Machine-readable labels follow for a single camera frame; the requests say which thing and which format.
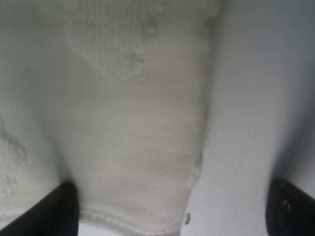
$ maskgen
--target white towel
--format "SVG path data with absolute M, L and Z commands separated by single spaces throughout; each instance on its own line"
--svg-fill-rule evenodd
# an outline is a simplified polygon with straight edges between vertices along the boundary
M 180 229 L 217 2 L 0 1 L 0 220 L 71 179 L 83 222 Z

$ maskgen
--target fuzzy texture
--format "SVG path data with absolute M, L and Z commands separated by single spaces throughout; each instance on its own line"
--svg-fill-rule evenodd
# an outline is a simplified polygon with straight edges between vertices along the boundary
M 21 145 L 6 136 L 28 155 L 10 172 L 17 186 L 1 212 L 23 211 L 70 179 L 84 222 L 126 235 L 177 232 L 200 171 L 216 4 L 1 1 L 3 96 L 27 112 L 22 123 L 0 115 L 33 127 L 33 142 L 17 128 Z

